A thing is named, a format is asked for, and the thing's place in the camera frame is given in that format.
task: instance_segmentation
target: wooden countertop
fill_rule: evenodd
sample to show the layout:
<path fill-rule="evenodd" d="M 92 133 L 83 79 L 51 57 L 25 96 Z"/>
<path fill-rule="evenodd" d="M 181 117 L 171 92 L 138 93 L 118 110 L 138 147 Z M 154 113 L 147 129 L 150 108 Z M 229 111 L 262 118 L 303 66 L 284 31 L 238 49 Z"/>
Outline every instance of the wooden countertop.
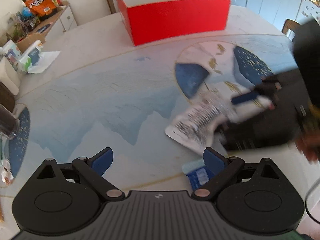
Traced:
<path fill-rule="evenodd" d="M 46 29 L 43 33 L 41 33 L 42 36 L 46 37 L 47 34 L 49 33 L 49 31 L 51 30 L 52 26 L 58 21 L 58 19 L 60 18 L 60 16 L 63 14 L 63 12 L 69 7 L 69 2 L 68 1 L 63 1 L 62 4 L 65 6 L 65 8 L 58 8 L 58 12 L 51 16 L 50 18 L 44 20 L 43 22 L 41 22 L 33 31 L 31 31 L 30 34 L 36 33 L 39 29 L 41 29 L 43 26 L 46 26 L 47 24 L 50 24 L 50 27 L 48 29 Z"/>

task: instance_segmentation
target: table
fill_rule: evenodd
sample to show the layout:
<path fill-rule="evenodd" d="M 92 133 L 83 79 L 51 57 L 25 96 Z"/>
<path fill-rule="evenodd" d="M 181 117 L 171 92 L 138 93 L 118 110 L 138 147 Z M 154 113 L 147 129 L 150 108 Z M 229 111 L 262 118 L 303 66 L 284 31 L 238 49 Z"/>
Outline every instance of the table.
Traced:
<path fill-rule="evenodd" d="M 61 53 L 48 70 L 26 76 L 20 87 L 17 103 L 30 111 L 30 137 L 13 184 L 0 188 L 1 226 L 6 227 L 0 228 L 0 240 L 18 232 L 12 200 L 48 157 L 66 163 L 111 147 L 114 162 L 103 177 L 125 192 L 191 191 L 181 165 L 199 156 L 167 137 L 164 129 L 189 106 L 175 83 L 176 60 L 186 48 L 212 42 L 244 47 L 274 73 L 296 67 L 289 39 L 238 6 L 231 6 L 224 31 L 134 47 L 120 14 L 113 14 L 46 43 L 45 50 Z M 272 158 L 302 197 L 320 174 L 320 165 L 309 164 L 292 145 L 236 155 L 246 162 Z"/>

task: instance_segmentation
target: wire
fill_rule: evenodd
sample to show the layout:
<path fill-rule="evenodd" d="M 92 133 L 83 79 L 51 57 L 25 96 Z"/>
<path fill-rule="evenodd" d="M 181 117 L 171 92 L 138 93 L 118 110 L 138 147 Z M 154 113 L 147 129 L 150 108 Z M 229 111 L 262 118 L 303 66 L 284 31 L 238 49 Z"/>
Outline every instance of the wire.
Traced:
<path fill-rule="evenodd" d="M 308 216 L 309 216 L 314 222 L 316 222 L 317 224 L 320 225 L 320 222 L 311 215 L 311 213 L 309 212 L 309 209 L 308 209 L 308 207 L 307 207 L 307 200 L 308 200 L 310 194 L 319 186 L 319 184 L 320 184 L 320 178 L 319 178 L 319 179 L 312 185 L 312 187 L 308 190 L 307 195 L 306 195 L 306 198 L 305 198 L 305 201 L 304 201 L 304 207 L 305 207 L 305 209 L 306 209 L 306 212 L 307 212 Z"/>

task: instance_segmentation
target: orange bag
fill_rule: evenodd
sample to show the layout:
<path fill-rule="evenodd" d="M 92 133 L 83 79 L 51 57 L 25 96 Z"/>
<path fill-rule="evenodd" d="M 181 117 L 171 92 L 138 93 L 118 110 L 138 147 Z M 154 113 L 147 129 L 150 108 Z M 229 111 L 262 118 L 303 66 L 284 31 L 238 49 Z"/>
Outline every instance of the orange bag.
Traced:
<path fill-rule="evenodd" d="M 58 12 L 52 0 L 23 0 L 23 2 L 41 21 L 48 19 Z"/>

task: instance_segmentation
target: open cardboard box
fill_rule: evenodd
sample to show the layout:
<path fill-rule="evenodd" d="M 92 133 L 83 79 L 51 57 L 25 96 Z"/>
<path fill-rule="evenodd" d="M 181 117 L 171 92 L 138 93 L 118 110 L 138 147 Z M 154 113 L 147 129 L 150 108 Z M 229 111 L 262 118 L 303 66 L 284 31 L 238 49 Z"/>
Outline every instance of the open cardboard box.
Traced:
<path fill-rule="evenodd" d="M 224 30 L 230 0 L 117 0 L 133 44 Z"/>

